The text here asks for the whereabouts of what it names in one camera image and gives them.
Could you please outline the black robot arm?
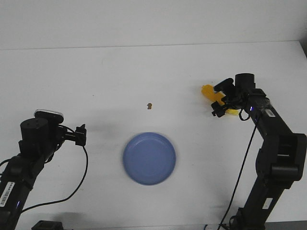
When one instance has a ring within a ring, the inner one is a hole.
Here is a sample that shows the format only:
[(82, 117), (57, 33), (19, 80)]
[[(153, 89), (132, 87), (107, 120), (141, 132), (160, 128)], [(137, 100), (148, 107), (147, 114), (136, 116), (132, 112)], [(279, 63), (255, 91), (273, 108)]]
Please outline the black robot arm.
[(245, 111), (263, 138), (256, 158), (257, 178), (248, 199), (229, 225), (221, 226), (227, 230), (263, 230), (283, 191), (303, 176), (307, 137), (291, 131), (264, 91), (256, 88), (254, 74), (237, 74), (213, 90), (224, 94), (224, 105), (212, 103), (214, 116), (222, 117), (227, 109)]
[(22, 139), (20, 152), (7, 160), (0, 176), (0, 228), (13, 230), (20, 215), (26, 211), (24, 205), (33, 189), (37, 176), (45, 164), (66, 140), (84, 147), (86, 128), (81, 125), (74, 132), (61, 125), (60, 120), (31, 118), (20, 124)]

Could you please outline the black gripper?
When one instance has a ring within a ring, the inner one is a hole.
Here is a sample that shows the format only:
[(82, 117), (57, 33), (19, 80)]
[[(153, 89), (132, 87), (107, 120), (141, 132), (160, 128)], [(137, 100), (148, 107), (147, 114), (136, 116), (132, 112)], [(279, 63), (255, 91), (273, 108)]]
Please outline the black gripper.
[(86, 145), (86, 128), (85, 124), (76, 127), (75, 131), (64, 125), (57, 127), (57, 140), (63, 144), (66, 140), (75, 142), (76, 146)]
[(247, 106), (247, 88), (248, 83), (240, 83), (239, 85), (233, 84), (232, 78), (227, 78), (213, 87), (215, 92), (224, 92), (225, 100), (224, 105), (220, 105), (217, 101), (211, 104), (213, 109), (212, 115), (222, 117), (225, 115), (227, 109), (245, 109)]

